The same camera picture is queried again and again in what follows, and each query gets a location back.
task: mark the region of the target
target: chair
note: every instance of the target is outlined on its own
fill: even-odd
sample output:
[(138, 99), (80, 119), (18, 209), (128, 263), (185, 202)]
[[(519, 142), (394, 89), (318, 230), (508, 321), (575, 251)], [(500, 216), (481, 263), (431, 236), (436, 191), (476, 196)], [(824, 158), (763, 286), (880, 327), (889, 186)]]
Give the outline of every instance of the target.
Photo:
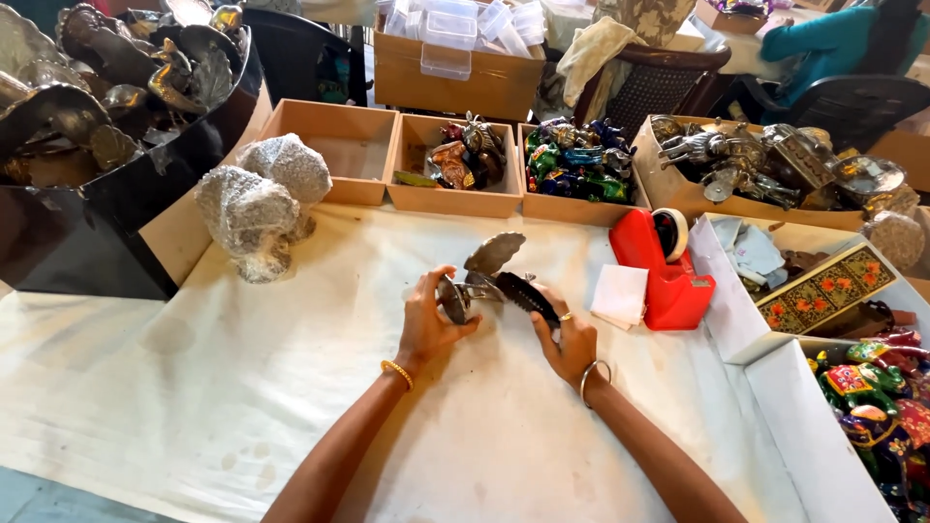
[[(361, 46), (350, 45), (315, 22), (278, 11), (247, 7), (243, 22), (251, 29), (259, 51), (272, 106), (282, 98), (325, 101), (321, 81), (339, 83), (336, 57), (344, 58), (349, 67), (349, 99), (355, 105), (367, 106), (365, 51)], [(320, 60), (324, 53), (333, 60)]]
[[(688, 94), (693, 93), (691, 100), (699, 99), (701, 86), (710, 82), (717, 70), (730, 61), (730, 55), (730, 48), (726, 46), (699, 53), (628, 44), (615, 60), (632, 64), (632, 70), (617, 96), (607, 101), (605, 116), (611, 119), (614, 127), (623, 127), (621, 134), (630, 141), (650, 114), (683, 114), (676, 110), (683, 106)], [(575, 105), (578, 121), (586, 121), (603, 70), (601, 68), (585, 84), (578, 98)]]
[(777, 121), (820, 127), (830, 133), (834, 151), (868, 151), (895, 125), (930, 106), (930, 87), (891, 74), (830, 76), (817, 80), (791, 107), (775, 103), (751, 74), (737, 77)]

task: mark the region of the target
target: gold bangle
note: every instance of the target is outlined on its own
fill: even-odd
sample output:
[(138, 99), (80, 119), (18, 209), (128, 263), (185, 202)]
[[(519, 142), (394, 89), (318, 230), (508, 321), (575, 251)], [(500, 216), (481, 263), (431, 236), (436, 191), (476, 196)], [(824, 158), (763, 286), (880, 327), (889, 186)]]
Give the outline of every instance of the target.
[(384, 372), (384, 370), (388, 367), (400, 372), (401, 376), (404, 376), (404, 379), (407, 380), (407, 392), (413, 392), (413, 378), (411, 378), (410, 375), (406, 373), (406, 370), (401, 369), (400, 365), (397, 365), (396, 363), (386, 359), (381, 362), (381, 372)]

